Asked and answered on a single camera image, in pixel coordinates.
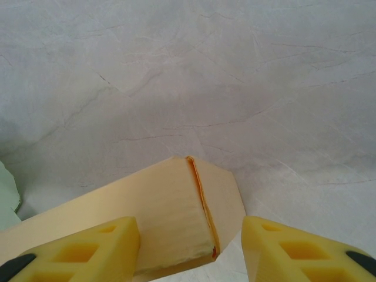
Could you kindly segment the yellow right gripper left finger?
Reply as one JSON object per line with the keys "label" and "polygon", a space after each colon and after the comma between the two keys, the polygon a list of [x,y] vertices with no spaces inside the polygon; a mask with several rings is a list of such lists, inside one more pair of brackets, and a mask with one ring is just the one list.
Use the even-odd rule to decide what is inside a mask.
{"label": "yellow right gripper left finger", "polygon": [[131,281],[140,235],[121,217],[24,251],[1,265],[1,281]]}

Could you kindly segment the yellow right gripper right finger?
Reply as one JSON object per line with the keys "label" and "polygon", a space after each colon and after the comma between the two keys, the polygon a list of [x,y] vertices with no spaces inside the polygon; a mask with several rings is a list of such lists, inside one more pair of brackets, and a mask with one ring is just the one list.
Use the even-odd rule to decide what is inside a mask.
{"label": "yellow right gripper right finger", "polygon": [[241,245],[249,281],[375,281],[375,258],[351,245],[246,216]]}

